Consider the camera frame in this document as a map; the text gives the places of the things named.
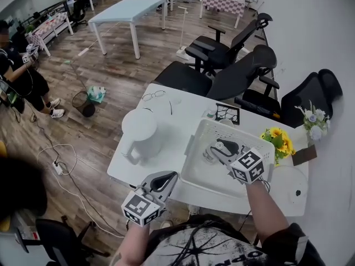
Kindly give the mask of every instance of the white kettle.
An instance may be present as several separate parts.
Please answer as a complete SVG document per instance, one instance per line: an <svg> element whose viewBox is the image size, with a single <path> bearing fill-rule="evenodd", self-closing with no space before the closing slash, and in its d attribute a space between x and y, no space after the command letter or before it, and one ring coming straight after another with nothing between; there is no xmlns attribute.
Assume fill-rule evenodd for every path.
<svg viewBox="0 0 355 266"><path fill-rule="evenodd" d="M148 109L130 111L123 118L122 131L124 143L121 154L132 165L137 165L143 158L154 157L160 152L162 139L152 111ZM138 156L132 155L133 149Z"/></svg>

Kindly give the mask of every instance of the white plastic tray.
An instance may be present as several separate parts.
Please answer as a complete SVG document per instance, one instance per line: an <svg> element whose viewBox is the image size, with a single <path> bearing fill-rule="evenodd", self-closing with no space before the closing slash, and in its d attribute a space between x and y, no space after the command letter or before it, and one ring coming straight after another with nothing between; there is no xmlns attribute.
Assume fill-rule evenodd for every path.
<svg viewBox="0 0 355 266"><path fill-rule="evenodd" d="M202 119L196 134L190 139L186 148L186 160L182 168L180 179L188 184L218 194L231 197L245 197L245 185L239 183L228 175L229 170L219 161L208 164L203 160L202 153L213 141L219 138L229 138L239 145L249 148L254 147L263 156L264 174L263 179L271 181L270 167L273 168L275 159L275 147L272 143L260 139L254 135L245 133L228 125L221 124L210 119Z"/></svg>

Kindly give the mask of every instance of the trash can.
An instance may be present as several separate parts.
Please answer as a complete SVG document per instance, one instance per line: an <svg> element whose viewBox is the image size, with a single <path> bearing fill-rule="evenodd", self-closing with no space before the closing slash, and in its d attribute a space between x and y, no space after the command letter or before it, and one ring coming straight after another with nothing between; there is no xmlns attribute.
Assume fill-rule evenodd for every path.
<svg viewBox="0 0 355 266"><path fill-rule="evenodd" d="M95 106L89 99L86 91L81 91L75 95L72 101L72 105L85 117L93 116L95 113Z"/></svg>

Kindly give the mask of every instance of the power strip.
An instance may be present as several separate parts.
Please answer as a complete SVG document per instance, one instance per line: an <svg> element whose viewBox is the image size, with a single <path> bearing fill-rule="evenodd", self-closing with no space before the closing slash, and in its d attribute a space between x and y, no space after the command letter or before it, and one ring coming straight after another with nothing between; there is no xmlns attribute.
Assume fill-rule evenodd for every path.
<svg viewBox="0 0 355 266"><path fill-rule="evenodd" d="M54 167L54 169L55 169L55 171L57 172L58 175L62 175L63 174L62 167L56 161L54 161L52 163L52 165L53 165L53 167Z"/></svg>

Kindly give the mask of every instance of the light blue table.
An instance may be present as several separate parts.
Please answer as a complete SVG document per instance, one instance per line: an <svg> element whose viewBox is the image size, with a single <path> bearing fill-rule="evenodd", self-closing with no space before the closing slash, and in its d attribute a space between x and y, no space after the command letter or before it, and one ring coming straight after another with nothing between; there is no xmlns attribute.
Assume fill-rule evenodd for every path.
<svg viewBox="0 0 355 266"><path fill-rule="evenodd" d="M140 17L144 16L151 10L155 10L157 6L161 4L163 5L163 11L161 11L161 28L165 29L164 13L168 8L168 0L123 0L92 18L89 21L89 25L90 28L95 31L102 54L105 55L107 51L104 43L101 40L100 33L97 29L97 24L110 22L128 22L131 28L135 57L139 59L140 53L135 23Z"/></svg>

